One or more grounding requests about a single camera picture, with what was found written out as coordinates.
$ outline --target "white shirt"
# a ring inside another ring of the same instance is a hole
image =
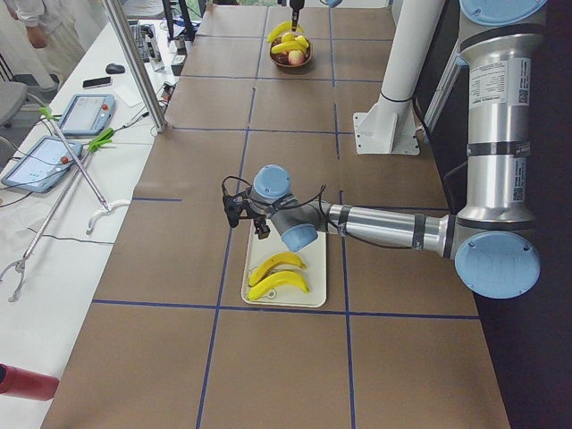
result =
[[[4,0],[18,14],[26,27],[39,27],[50,34],[62,22],[64,10],[60,0]]]

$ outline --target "red can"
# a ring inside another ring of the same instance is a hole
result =
[[[28,400],[50,400],[59,383],[51,375],[0,364],[0,394]]]

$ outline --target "white table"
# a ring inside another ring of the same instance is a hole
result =
[[[159,21],[152,22],[158,29]],[[153,72],[146,64],[156,91],[165,81],[176,81],[168,65],[174,53],[169,51],[165,32],[158,33],[165,70]],[[108,63],[124,64],[127,70],[113,76],[111,87],[82,90],[81,82],[85,79],[105,76]],[[79,93],[115,95],[116,108],[109,124],[114,129],[145,107],[109,24],[51,103],[53,113],[61,114],[71,97]],[[134,97],[136,100],[126,102]],[[94,154],[88,172],[108,202],[120,198],[131,200],[155,134],[148,116],[117,132],[112,143]],[[22,143],[21,150],[29,150],[43,135],[46,128],[39,124]],[[10,162],[3,174],[12,165]],[[13,206],[0,208],[0,270],[22,257],[34,236],[29,228],[36,230],[43,222],[69,177],[67,174],[45,195],[32,194]],[[26,193],[16,189],[0,190],[0,198],[6,204]],[[18,285],[20,275],[11,269],[4,277],[0,284],[0,362],[61,377],[127,211],[121,207],[103,216],[94,232],[87,236],[88,219],[100,207],[85,179],[79,176],[46,234],[92,242],[43,237],[26,264],[25,283],[17,302],[10,303],[8,298]],[[0,429],[39,428],[50,403],[0,395]]]

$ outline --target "white tray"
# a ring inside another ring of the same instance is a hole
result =
[[[301,249],[298,254],[306,263],[307,269],[300,270],[292,265],[281,265],[278,270],[291,269],[301,273],[306,279],[309,293],[304,293],[296,286],[285,284],[279,288],[270,290],[262,298],[256,301],[247,299],[248,294],[248,277],[250,274],[267,258],[280,252],[288,251],[288,248],[280,234],[268,223],[270,227],[270,236],[267,239],[259,240],[254,233],[254,226],[250,225],[250,234],[248,236],[247,259],[242,276],[242,287],[240,288],[240,296],[248,304],[262,304],[272,306],[289,306],[289,307],[320,307],[326,299],[326,254],[325,254],[325,233],[318,232],[318,238],[305,248]]]

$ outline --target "qr code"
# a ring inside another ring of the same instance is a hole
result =
[[[525,199],[525,189],[524,188],[514,188],[512,193],[512,200],[513,201],[522,201]]]
[[[528,104],[528,89],[518,90],[518,102]]]

